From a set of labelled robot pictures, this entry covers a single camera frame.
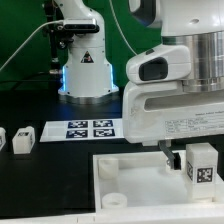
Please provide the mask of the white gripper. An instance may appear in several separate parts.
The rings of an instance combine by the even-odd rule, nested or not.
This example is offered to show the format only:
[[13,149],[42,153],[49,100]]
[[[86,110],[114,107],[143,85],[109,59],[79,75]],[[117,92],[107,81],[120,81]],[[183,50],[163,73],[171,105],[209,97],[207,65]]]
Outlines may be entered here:
[[178,82],[129,82],[123,95],[122,120],[128,142],[158,144],[170,168],[180,170],[180,154],[173,153],[166,141],[224,134],[224,90],[183,93]]

